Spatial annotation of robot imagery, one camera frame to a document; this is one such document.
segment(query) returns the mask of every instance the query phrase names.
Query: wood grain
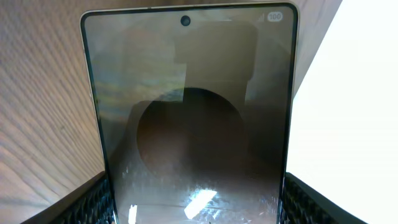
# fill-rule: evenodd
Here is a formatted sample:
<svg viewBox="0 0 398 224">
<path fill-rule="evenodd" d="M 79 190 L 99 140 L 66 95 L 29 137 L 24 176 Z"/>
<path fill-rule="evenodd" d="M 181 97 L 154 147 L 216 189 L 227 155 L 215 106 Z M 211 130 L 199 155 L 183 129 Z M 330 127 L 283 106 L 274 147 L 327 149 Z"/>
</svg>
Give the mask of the wood grain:
<svg viewBox="0 0 398 224">
<path fill-rule="evenodd" d="M 46 209 L 104 169 L 80 39 L 90 9 L 227 1 L 2 0 L 0 223 Z M 295 91 L 341 0 L 296 0 Z"/>
</svg>

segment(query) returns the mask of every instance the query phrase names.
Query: phone screen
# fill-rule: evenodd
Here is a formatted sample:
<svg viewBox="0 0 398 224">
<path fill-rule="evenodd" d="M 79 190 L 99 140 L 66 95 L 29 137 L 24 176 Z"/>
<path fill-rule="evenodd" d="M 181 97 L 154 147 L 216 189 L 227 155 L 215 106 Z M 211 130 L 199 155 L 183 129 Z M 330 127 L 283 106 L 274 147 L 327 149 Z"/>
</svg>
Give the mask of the phone screen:
<svg viewBox="0 0 398 224">
<path fill-rule="evenodd" d="M 276 223 L 297 11 L 90 12 L 81 22 L 120 223 Z"/>
</svg>

